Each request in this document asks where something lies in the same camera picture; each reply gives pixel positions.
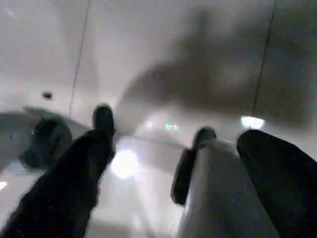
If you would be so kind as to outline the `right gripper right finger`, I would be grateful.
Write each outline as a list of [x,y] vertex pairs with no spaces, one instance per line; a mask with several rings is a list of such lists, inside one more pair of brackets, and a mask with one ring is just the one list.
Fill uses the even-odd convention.
[[237,151],[282,238],[317,236],[317,163],[296,145],[260,130],[237,139]]

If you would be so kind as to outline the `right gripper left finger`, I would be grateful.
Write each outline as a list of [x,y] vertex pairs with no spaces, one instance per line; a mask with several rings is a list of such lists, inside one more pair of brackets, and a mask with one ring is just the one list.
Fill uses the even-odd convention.
[[112,155],[112,136],[90,130],[33,184],[2,228],[2,238],[83,238]]

